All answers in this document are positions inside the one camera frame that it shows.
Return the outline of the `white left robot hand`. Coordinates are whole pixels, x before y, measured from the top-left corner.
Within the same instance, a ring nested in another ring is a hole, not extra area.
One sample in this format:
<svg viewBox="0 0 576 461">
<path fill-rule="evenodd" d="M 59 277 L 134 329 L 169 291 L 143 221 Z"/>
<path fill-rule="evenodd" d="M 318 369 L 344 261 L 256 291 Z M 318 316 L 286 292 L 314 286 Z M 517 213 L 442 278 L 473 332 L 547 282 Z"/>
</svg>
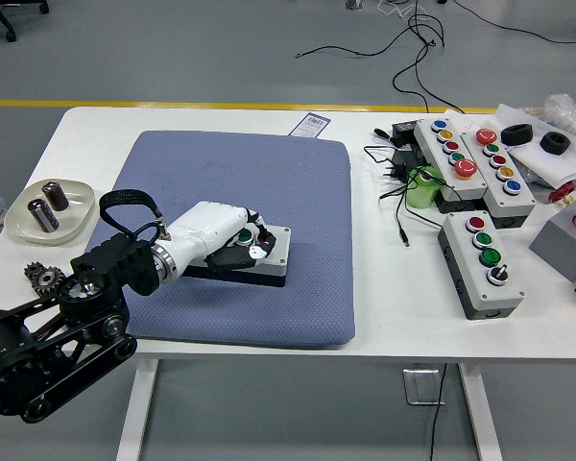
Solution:
<svg viewBox="0 0 576 461">
<path fill-rule="evenodd" d="M 238 245 L 236 238 L 248 224 L 258 229 L 257 241 Z M 164 281 L 183 274 L 195 259 L 215 272 L 247 269 L 266 258 L 276 244 L 259 213 L 245 207 L 202 201 L 167 228 L 167 236 L 153 246 L 156 268 Z"/>
</svg>

